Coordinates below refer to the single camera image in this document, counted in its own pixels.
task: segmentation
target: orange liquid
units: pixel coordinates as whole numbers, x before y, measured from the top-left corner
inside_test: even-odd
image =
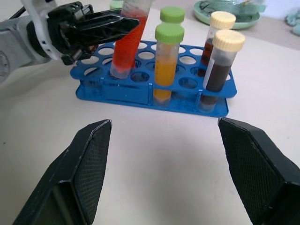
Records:
[[[141,41],[148,16],[143,11],[123,13],[123,15],[137,18],[140,24],[124,38],[116,42],[112,63],[119,73],[135,67],[135,54]]]
[[[176,59],[158,59],[155,63],[155,83],[161,86],[170,86],[175,77]],[[154,89],[154,97],[159,102],[164,102],[171,97],[170,90]]]

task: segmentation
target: cream cap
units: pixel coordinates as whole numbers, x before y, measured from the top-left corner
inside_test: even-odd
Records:
[[[218,30],[212,40],[214,47],[226,52],[238,52],[245,43],[245,36],[233,30]]]
[[[228,12],[216,11],[210,15],[210,25],[217,29],[231,29],[235,20],[235,15]]]

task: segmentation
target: dark brown liquid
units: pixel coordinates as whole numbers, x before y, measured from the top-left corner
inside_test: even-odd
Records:
[[[231,66],[221,66],[215,63],[212,67],[205,89],[213,92],[221,91],[229,74],[230,68]]]
[[[205,105],[214,105],[217,103],[218,97],[201,95],[200,102]]]
[[[212,39],[207,39],[204,45],[203,54],[201,57],[201,63],[204,65],[208,65],[210,61],[211,52],[214,45],[212,44]]]

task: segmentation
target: blue test tube rack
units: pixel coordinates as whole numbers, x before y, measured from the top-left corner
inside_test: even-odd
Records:
[[[98,101],[118,105],[137,106],[171,112],[189,113],[212,117],[228,114],[226,98],[232,98],[237,90],[233,74],[230,71],[227,81],[220,92],[211,92],[203,88],[203,77],[199,77],[198,68],[201,56],[193,54],[202,47],[181,45],[174,82],[163,87],[154,82],[156,42],[142,41],[135,58],[135,69],[127,79],[116,79],[109,74],[114,43],[101,45],[90,60],[78,61],[71,70],[71,76],[80,81],[76,96],[82,100]],[[171,90],[169,105],[158,106],[153,103],[153,90]],[[201,94],[218,96],[212,112],[198,109]]]

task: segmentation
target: green dish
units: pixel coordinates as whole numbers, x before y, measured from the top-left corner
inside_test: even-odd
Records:
[[[194,4],[194,14],[198,20],[205,24],[210,24],[210,17],[204,14],[200,9],[200,1]],[[234,30],[245,29],[255,25],[260,19],[259,13],[256,13],[249,22],[236,22],[233,26]]]

